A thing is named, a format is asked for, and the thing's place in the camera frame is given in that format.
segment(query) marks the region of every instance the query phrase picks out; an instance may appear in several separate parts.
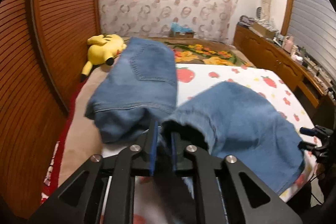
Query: bed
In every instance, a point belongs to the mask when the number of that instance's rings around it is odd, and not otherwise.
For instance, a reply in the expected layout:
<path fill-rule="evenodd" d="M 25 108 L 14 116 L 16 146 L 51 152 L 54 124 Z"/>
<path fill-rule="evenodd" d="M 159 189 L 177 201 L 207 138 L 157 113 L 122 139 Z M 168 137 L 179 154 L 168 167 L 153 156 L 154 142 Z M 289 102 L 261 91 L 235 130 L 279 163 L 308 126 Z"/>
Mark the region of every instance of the bed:
<path fill-rule="evenodd" d="M 301 127 L 314 126 L 290 89 L 274 72 L 254 68 L 253 64 L 233 47 L 197 39 L 186 41 L 154 38 L 154 40 L 165 43 L 175 52 L 176 69 L 180 71 L 178 105 L 216 83 L 231 81 L 251 88 L 265 97 L 283 117 L 293 123 L 298 134 Z M 102 154 L 104 157 L 116 155 L 127 146 L 127 144 L 103 145 L 93 121 L 84 117 L 85 106 L 90 96 L 110 69 L 105 65 L 96 68 L 73 95 L 67 125 L 55 146 L 53 159 L 44 180 L 42 202 L 90 155 Z M 317 138 L 302 135 L 301 137 L 305 141 L 321 145 Z M 305 152 L 304 158 L 305 170 L 280 196 L 285 202 L 290 200 L 316 172 L 315 157 Z M 164 202 L 150 178 L 136 178 L 134 223 L 169 223 Z"/>

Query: wooden wardrobe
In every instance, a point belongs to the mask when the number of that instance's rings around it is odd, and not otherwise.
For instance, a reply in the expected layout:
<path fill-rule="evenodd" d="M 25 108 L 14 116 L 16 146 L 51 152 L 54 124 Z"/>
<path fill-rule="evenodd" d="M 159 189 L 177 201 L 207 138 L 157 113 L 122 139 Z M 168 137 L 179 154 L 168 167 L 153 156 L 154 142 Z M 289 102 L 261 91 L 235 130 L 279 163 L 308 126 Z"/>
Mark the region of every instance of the wooden wardrobe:
<path fill-rule="evenodd" d="M 99 32 L 97 0 L 0 3 L 0 195 L 18 217 L 39 206 L 86 40 Z"/>

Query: strawberry print sheet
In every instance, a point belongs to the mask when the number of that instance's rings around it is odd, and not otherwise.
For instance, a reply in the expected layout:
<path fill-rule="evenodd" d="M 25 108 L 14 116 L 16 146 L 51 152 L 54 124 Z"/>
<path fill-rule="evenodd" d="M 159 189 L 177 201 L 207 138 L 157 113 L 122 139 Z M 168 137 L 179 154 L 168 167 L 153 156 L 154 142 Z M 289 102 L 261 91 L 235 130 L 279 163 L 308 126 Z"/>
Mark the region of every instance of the strawberry print sheet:
<path fill-rule="evenodd" d="M 236 82 L 266 98 L 285 119 L 294 125 L 303 140 L 321 145 L 320 140 L 316 137 L 299 133 L 301 127 L 313 128 L 314 125 L 291 90 L 274 72 L 246 66 L 177 64 L 176 67 L 178 105 L 219 82 Z M 296 182 L 280 195 L 280 198 L 285 202 L 290 200 L 316 172 L 316 158 L 310 152 L 305 151 L 304 159 L 305 170 Z"/>

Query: triangular cutout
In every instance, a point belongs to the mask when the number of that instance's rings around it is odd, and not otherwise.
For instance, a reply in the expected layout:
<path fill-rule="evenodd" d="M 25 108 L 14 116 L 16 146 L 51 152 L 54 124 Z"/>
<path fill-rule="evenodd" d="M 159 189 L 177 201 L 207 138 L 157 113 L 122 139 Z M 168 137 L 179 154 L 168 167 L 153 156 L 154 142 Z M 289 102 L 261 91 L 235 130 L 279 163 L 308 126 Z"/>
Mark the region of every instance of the triangular cutout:
<path fill-rule="evenodd" d="M 59 199 L 71 206 L 76 207 L 83 192 L 89 172 L 85 171 L 73 181 L 73 183 L 59 196 Z"/>
<path fill-rule="evenodd" d="M 240 172 L 239 177 L 252 208 L 258 208 L 270 202 L 270 197 L 247 174 Z"/>

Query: silver screw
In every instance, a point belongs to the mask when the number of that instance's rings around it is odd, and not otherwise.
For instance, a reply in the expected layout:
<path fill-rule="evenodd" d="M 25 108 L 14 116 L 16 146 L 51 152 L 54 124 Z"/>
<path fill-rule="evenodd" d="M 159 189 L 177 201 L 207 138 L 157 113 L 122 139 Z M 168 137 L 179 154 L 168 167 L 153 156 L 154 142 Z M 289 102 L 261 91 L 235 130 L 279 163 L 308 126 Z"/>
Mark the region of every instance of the silver screw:
<path fill-rule="evenodd" d="M 197 147 L 194 145 L 188 145 L 186 150 L 189 152 L 195 152 L 197 150 Z"/>
<path fill-rule="evenodd" d="M 229 155 L 226 157 L 226 161 L 231 163 L 231 164 L 234 164 L 235 162 L 237 162 L 237 158 L 233 155 Z"/>
<path fill-rule="evenodd" d="M 133 151 L 133 152 L 138 152 L 138 151 L 141 150 L 141 146 L 140 146 L 140 145 L 137 145 L 137 144 L 131 145 L 129 148 L 130 148 L 130 150 Z"/>
<path fill-rule="evenodd" d="M 90 157 L 90 160 L 93 162 L 100 162 L 101 161 L 101 155 L 94 154 Z"/>

